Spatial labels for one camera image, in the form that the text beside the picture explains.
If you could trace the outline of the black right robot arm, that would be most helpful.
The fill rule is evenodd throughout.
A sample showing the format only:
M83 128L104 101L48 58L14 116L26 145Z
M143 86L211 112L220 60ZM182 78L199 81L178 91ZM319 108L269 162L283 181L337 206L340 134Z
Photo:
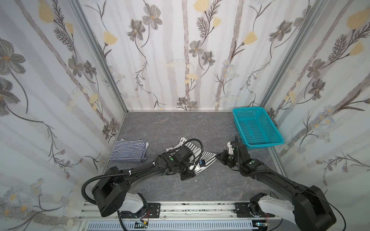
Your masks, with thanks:
M259 193L249 200L247 212L254 217L272 214L295 224L302 231L326 231L337 219L322 190L307 187L273 171L262 161L252 158L246 145L231 142L231 148L217 154L225 166L242 176L264 183L280 193L284 200Z

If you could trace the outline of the blue striped tank top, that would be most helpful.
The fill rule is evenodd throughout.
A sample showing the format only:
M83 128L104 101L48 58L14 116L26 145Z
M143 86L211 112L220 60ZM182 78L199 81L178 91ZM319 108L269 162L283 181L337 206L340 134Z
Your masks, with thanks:
M112 153L109 157L111 161L124 162L144 162L149 142L146 140L118 140L114 142Z

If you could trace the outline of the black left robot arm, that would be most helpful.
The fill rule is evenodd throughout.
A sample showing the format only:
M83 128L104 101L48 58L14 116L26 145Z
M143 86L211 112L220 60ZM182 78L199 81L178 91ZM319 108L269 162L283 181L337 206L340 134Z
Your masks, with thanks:
M195 177L195 155L189 147L165 152L136 168L111 167L105 174L87 180L82 196L98 206L102 217L118 212L120 218L140 218L148 213L149 205L141 193L130 193L130 188L149 178L172 174L179 174L182 181Z

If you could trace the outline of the black striped tank top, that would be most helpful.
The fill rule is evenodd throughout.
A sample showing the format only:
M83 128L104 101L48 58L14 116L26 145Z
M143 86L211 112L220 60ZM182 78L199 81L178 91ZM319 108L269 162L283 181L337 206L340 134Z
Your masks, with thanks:
M203 144L198 139L186 139L181 138L178 145L175 147L166 148L167 152L179 152L181 147L186 146L190 151L191 154L189 155L186 163L194 164L195 166L201 159L205 159L207 163L207 167L213 164L216 161L216 154L212 152L205 151ZM195 171L196 175L199 175L203 171Z

